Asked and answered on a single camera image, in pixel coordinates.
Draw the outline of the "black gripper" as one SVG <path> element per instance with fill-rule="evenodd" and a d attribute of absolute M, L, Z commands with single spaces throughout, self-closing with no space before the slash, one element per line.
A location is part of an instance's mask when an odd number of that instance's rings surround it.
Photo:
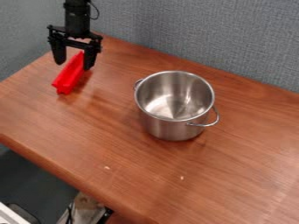
<path fill-rule="evenodd" d="M 62 65 L 67 59 L 67 45 L 85 50 L 85 70 L 89 71 L 102 51 L 103 37 L 90 30 L 90 21 L 85 19 L 69 19 L 65 26 L 50 24 L 50 43 L 54 59 Z"/>

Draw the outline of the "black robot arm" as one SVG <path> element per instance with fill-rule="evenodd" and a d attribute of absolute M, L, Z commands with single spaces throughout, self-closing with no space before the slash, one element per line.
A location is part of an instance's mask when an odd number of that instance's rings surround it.
<path fill-rule="evenodd" d="M 85 51 L 83 69 L 89 71 L 102 52 L 103 37 L 90 29 L 90 21 L 98 19 L 91 16 L 91 8 L 99 9 L 91 0 L 66 0 L 63 8 L 65 26 L 47 26 L 54 60 L 62 65 L 67 60 L 67 48 L 78 48 Z"/>

